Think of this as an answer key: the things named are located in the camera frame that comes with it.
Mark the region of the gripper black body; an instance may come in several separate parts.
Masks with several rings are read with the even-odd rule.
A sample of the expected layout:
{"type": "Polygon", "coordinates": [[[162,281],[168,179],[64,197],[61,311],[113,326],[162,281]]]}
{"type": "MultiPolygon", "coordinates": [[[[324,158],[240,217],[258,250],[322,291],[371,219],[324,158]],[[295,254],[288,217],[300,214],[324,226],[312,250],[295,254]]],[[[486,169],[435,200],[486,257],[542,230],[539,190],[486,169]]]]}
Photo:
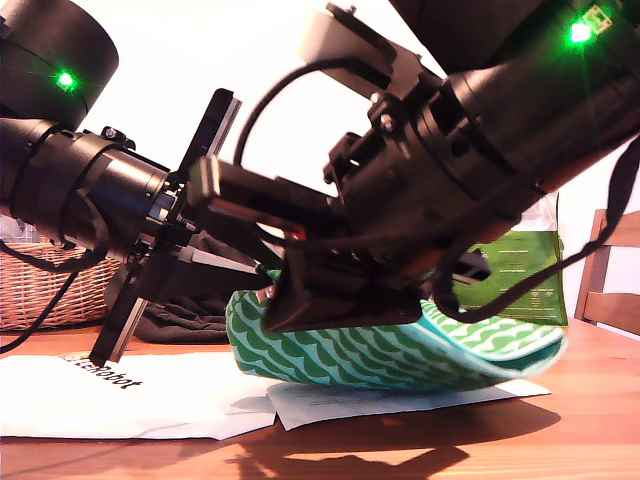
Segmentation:
{"type": "Polygon", "coordinates": [[[530,77],[419,81],[384,95],[371,128],[334,147],[335,198],[215,159],[197,164],[189,203],[200,214],[265,221],[299,236],[286,251],[295,286],[403,286],[458,238],[490,241],[540,199],[518,182],[516,144],[541,117],[545,85],[530,77]]]}
{"type": "Polygon", "coordinates": [[[144,268],[156,252],[194,249],[191,220],[183,212],[190,169],[208,153],[217,153],[233,123],[240,101],[226,89],[214,92],[175,172],[131,150],[110,150],[109,163],[89,192],[109,227],[111,255],[124,261],[108,285],[110,308],[89,355],[93,362],[117,362],[148,303],[144,268]]]}

